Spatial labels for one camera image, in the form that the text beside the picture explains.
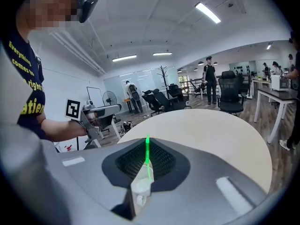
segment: white device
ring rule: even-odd
[[[271,88],[277,91],[288,91],[289,80],[282,78],[280,75],[271,76]]]

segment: white round table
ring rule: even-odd
[[[147,134],[212,153],[250,177],[266,193],[269,191],[269,149],[260,134],[238,117],[208,109],[166,112],[136,125],[118,143],[145,138]]]

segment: coat rack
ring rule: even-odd
[[[167,77],[167,76],[165,75],[165,74],[166,74],[166,67],[163,68],[163,66],[160,66],[160,67],[159,67],[159,70],[161,71],[162,74],[159,74],[159,73],[158,73],[158,75],[161,75],[161,76],[163,77],[164,82],[165,82],[165,90],[166,90],[166,92],[167,92],[168,99],[170,99],[169,93],[168,93],[167,83],[166,83],[166,81],[165,81],[165,78]]]

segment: black shirt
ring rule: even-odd
[[[295,69],[300,74],[300,51],[297,51],[296,54],[296,62],[295,62]],[[300,99],[300,86],[298,85],[298,95],[297,98]]]
[[[205,65],[204,72],[206,72],[205,80],[206,81],[215,81],[215,68],[214,66]]]
[[[30,44],[26,43],[21,37],[15,23],[3,37],[2,42],[8,57],[23,77],[24,83],[27,83],[33,89],[23,107],[18,124],[36,133],[40,139],[47,139],[37,120],[37,116],[44,111],[45,106],[42,67],[38,65]]]

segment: standing fan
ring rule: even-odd
[[[104,94],[103,94],[103,102],[105,104],[105,106],[109,106],[109,105],[116,105],[117,104],[117,97],[116,95],[111,92],[111,91],[106,91]]]

